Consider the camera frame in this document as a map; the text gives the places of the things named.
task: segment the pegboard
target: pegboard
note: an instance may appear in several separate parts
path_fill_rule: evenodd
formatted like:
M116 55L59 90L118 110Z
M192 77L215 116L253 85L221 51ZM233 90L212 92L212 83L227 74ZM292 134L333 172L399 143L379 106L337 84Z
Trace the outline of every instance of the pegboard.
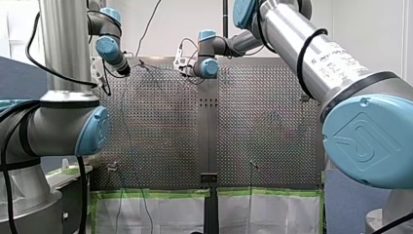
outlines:
M171 70L173 58L143 60L158 68L110 77L113 96L98 94L110 130L94 190L201 187L201 173L217 173L217 186L320 184L318 105L300 101L280 58L221 59L218 79L200 86Z
M317 188L318 104L280 58L227 61L217 95L219 186Z
M93 189L199 186L198 87L171 62L136 66L128 79L109 76L112 97L99 92L110 128ZM115 162L116 172L109 172Z

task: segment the gray robot arm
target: gray robot arm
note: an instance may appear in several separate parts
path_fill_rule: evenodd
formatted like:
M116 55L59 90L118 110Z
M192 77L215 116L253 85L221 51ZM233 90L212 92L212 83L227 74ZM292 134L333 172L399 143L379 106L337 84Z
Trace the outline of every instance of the gray robot arm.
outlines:
M97 53L119 74L129 76L131 67L120 49L121 15L114 9L102 8L100 12L88 11L88 21L89 34L98 36Z
M187 67L176 59L174 66L216 78L216 55L241 57L266 43L321 106L324 148L342 172L369 186L413 188L412 87L392 72L361 65L312 25L310 15L306 0L237 0L234 23L246 31L231 39L202 31L197 60Z

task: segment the black band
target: black band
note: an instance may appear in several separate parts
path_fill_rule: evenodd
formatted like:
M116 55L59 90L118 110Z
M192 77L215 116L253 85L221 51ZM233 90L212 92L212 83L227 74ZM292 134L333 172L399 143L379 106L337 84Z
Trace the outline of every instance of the black band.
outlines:
M21 162L21 163L1 165L0 172L3 172L5 168L6 168L6 171L9 172L9 171L14 171L14 170L18 170L18 169L34 167L34 166L39 165L39 164L40 164L40 158L33 159L33 160L30 160L30 161L24 161L24 162Z
M101 37L101 36L111 36L111 37L115 37L115 38L118 39L118 40L121 40L121 37L120 37L120 36L115 35L115 34L112 34L112 33L100 33L100 34L99 34L99 37Z
M31 157L39 157L30 147L30 144L28 142L28 123L30 122L30 119L33 117L34 112L31 114L27 115L21 120L20 126L19 126L19 139L20 139L20 144L21 147L23 148L24 152L31 156Z
M319 35L328 34L327 29L325 28L320 28L317 29L307 40L304 42L303 48L301 48L300 54L298 55L298 60L297 60L297 78L298 82L300 83L301 89L306 93L306 95L312 99L313 96L311 95L310 91L307 89L307 86L304 82L304 77L303 77L303 63L304 63L304 56L306 55L307 48L310 46L311 42L313 41L314 38L316 38Z
M301 13L301 10L303 10L303 0L298 0L298 12Z
M357 92L360 90L377 83L379 81L387 80L387 79L392 79L392 78L399 78L396 74L390 72L390 71L385 71L385 72L379 72L373 75L370 75L362 80L359 80L353 85L351 85L347 90L343 91L340 93L337 97L335 97L322 111L320 120L322 123L324 123L325 118L327 115L331 112L331 110L338 105L341 101L350 98L351 96L355 95Z
M92 101L41 101L40 106L54 109L90 108L100 105L99 100Z
M387 231L389 231L390 229L393 229L399 225L401 225L403 222L409 221L413 219L413 213L407 214L399 219L396 219L395 221L387 224L386 226L380 228L379 230L373 232L372 234L382 234L385 233Z

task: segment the wire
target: wire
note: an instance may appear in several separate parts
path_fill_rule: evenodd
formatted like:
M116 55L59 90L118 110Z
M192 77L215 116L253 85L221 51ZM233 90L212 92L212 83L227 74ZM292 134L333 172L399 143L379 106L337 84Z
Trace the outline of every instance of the wire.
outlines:
M135 57L137 57L137 55L139 55L140 46L141 46L141 44L142 44L143 38L145 38L146 33L148 32L149 25L151 24L151 21L152 21L152 19L154 18L155 13L156 13L156 10L158 9L159 4L160 4L161 2L162 2L162 0L159 0L159 1L158 1L158 3L157 3L156 6L155 6L154 11L152 12L151 18L149 19L148 23L146 24L145 31L143 32L143 35L142 35L142 37L141 37L140 40L139 40L139 44L138 44L138 46L137 46L136 53L134 54Z
M25 111L17 121L12 125L11 129L8 130L6 133L6 137L4 138L3 144L1 146L1 166L3 171L3 177L6 185L6 195L7 195L7 210L8 210L8 218L9 218L9 226L12 234L19 234L15 224L15 215L14 215L14 208L13 208L13 190L12 184L10 180L9 171L7 169L7 147L9 145L10 139L12 138L13 133L19 126L20 122L26 118L32 111L36 110L39 107L39 101L28 101L19 105L16 105L10 108L8 111L3 112L0 115L0 123L3 122L6 118L11 116L12 114L18 111Z
M107 72L107 73L109 73L111 76L113 76L113 77L115 77L115 78L123 79L123 78L126 78L126 77L127 77L127 76L117 76L117 75L113 74L109 69L107 69L107 66L106 66L105 62L103 62L103 68L104 68L105 73Z
M88 218L88 182L86 178L85 163L82 156L77 156L79 164L80 179L82 182L82 215L79 225L79 234L85 234L86 232L86 220Z
M188 37L184 37L184 38L182 39L182 41L181 41L181 43L180 43L180 46L181 46L181 47L183 47L183 43L184 43L185 41L191 42L191 44L192 44L195 48L198 49L197 44L196 44L191 38L188 38Z
M191 62L191 59L194 57L194 55L197 53L197 51L198 51L198 50L196 50L196 51L194 52L194 54L192 54L192 56L188 59L188 62L187 62L186 65L185 65L185 69L186 69L187 67L192 67L192 66L189 65L189 62ZM201 85L202 83L204 83L205 80L206 80L206 78L203 78L200 82L196 83L196 82L192 81L189 76L186 78L186 81L188 81L189 83L191 83L191 84L193 84L193 85L196 85L196 86Z
M386 226L380 228L379 230L373 232L372 234L382 234L382 233L385 233L385 232L387 232L387 231L389 231L389 230L391 230L391 229L393 229L393 228L395 228L395 227L401 225L402 223L404 223L404 222L406 222L406 221L409 221L409 220L411 220L411 219L413 219L413 213L407 214L407 215L405 215L405 216L403 216L403 217L401 217L401 218L396 219L395 221L387 224Z
M131 143L131 131L129 129L129 126L128 126L128 123L127 123L127 120L126 120L126 109L125 109L125 94L126 94L127 89L128 89L128 78L125 79L125 88L124 88L124 91L122 92L121 114L122 114L122 121L124 122L124 126L127 130L128 143L129 143L129 146L130 146L130 155L132 155L133 154L133 146L132 146L132 143ZM139 187L140 187L140 192L142 193L142 198L143 198L143 203L144 203L144 206L145 206L146 214L148 215L149 220L151 222L151 234L153 234L154 222L153 222L152 216L150 215L149 210L148 210L148 206L147 206L147 203L146 203L146 197L145 197L145 194L143 192L143 188L140 184L139 184Z
M256 7L257 7L257 17L258 17L258 19L257 19L257 21L258 21L258 31L259 31L259 36L260 36L260 38L261 38L262 44L263 44L269 51L271 51L272 53L276 54L276 53L277 53L276 50L274 50L273 48L271 48L271 47L268 45L267 41L265 40L264 33L262 32L262 28L261 28L261 20L262 20L262 18L261 18L261 11L260 11L260 9L259 9L259 8L260 8L260 0L256 0Z
M154 221L152 220L152 216L149 214L148 204L146 203L146 197L145 197L145 193L143 192L142 187L140 187L140 193L142 193L143 205L145 206L145 211L149 216L149 220L151 222L151 234L153 234L154 233Z
M26 48L25 48L25 52L26 52L27 58L28 58L31 62L33 62L35 65L37 65L39 68L41 68L41 69L43 69L43 70L45 70L45 71L47 71L47 72L49 72L49 73L57 76L57 77L60 78L60 79L63 79L63 80L65 80L65 81L69 81L69 82L72 82L72 83L76 83L76 84L80 84L80 85L87 85L87 86L91 86L92 88L96 88L96 87L97 87L97 84L96 84L96 83L86 82L86 81L80 81L80 80L76 80L76 79L73 79L73 78L64 76L64 75L62 75L62 74L60 74L60 73L57 73L56 71L54 71L54 70L52 70L52 69L50 69L50 68L48 68L48 67L42 65L41 63L39 63L37 60L35 60L35 59L31 56L31 54L30 54L30 47L31 47L31 44L33 43L34 36L36 35L37 25L39 24L39 18L40 18L40 13L37 14L36 19L34 20L33 31L31 32L30 39L29 39L29 41L28 41L28 43L27 43L27 46L26 46Z
M92 38L94 37L94 35L93 35L93 30L94 30L94 28L92 27L92 20L91 20L91 17L89 16L89 14L87 14L87 16L88 16L88 31L89 31L89 34L91 34L90 36L89 36L89 44L91 44L91 42L92 42Z
M119 221L119 215L121 214L121 209L122 209L122 196L124 195L124 189L121 188L121 196L119 198L119 209L118 213L116 214L116 221L115 221L115 234L118 234L118 221Z
M314 38L320 35L327 35L328 31L325 28L320 28L317 29L309 38L306 39L304 42L303 47L301 48L300 54L298 54L298 59L297 59L297 78L298 82L300 83L301 89L306 93L306 95L312 99L314 99L313 95L309 91L309 89L306 86L306 83L304 82L304 77L303 77L303 65L304 65L304 56L306 55L307 49L311 45L311 42L313 41Z
M103 87L102 87L102 90L107 94L107 96L108 97L111 97L112 96L112 91L111 91L111 89L110 89L110 84L109 84L109 80L107 79L107 73L106 73L106 65L105 65L105 61L103 60L103 67L104 67L104 69L103 69L103 75L104 75L104 79L105 79L105 82L106 82L106 85L107 85L107 91L106 91L106 88L105 88L105 86L103 85Z

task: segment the blue cover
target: blue cover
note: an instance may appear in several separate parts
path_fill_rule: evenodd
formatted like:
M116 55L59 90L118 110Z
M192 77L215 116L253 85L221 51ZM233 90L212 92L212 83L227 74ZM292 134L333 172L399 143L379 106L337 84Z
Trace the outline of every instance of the blue cover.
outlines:
M233 22L235 27L246 29L256 6L256 0L236 0L234 3Z
M218 70L218 62L213 58L207 58L201 62L201 75L203 78L216 77Z
M324 148L347 176L380 188L413 188L413 102L400 97L352 97L323 125Z
M95 47L97 53L109 63L117 60L119 53L121 53L118 43L110 36L99 37Z
M205 41L206 39L209 39L215 36L216 36L216 32L214 30L210 30L210 29L202 30L198 33L198 41Z
M116 11L115 9L113 9L113 8L102 8L102 9L100 9L100 11L102 13L104 13L105 15L113 18L118 23L121 23L121 14L118 11Z
M97 107L79 134L75 155L86 156L98 153L106 141L108 123L107 109L103 106Z

